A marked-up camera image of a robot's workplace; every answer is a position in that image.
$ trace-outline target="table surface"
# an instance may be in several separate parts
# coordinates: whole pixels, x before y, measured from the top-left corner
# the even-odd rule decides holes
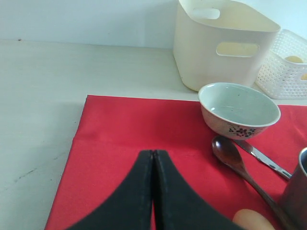
[[[0,40],[0,53],[2,230],[44,228],[88,94],[198,100],[169,49]]]

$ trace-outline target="cup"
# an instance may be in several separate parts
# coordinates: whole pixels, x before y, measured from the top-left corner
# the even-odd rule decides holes
[[[300,229],[307,229],[307,148],[300,152],[298,165],[279,204]]]

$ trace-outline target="metal knife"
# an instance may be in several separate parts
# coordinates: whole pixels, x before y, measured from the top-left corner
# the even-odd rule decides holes
[[[278,164],[276,164],[274,161],[272,161],[270,158],[268,158],[266,155],[264,155],[255,147],[251,146],[246,141],[244,140],[233,140],[233,141],[242,149],[244,149],[246,152],[256,157],[260,162],[266,164],[271,169],[277,171],[277,173],[280,174],[286,180],[289,180],[291,178],[292,175],[290,173],[288,173],[285,169],[280,167]]]

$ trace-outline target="spoon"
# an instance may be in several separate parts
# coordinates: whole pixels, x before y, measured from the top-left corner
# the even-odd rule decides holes
[[[292,222],[289,216],[277,205],[277,203],[252,179],[247,172],[243,160],[236,146],[232,141],[223,136],[217,136],[212,140],[212,149],[214,155],[225,165],[233,169],[237,174],[243,177],[268,203],[272,211],[282,223],[285,230],[299,230]]]

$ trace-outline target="red napkin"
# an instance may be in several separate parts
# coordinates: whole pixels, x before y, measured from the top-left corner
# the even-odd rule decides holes
[[[280,121],[249,142],[292,173],[307,146],[307,107],[280,109]],[[199,102],[88,96],[45,229],[67,228],[99,206],[144,149],[167,150],[189,185],[226,217],[249,208],[281,229],[254,189],[213,156],[215,135]],[[255,181],[278,200],[286,182],[239,150]]]

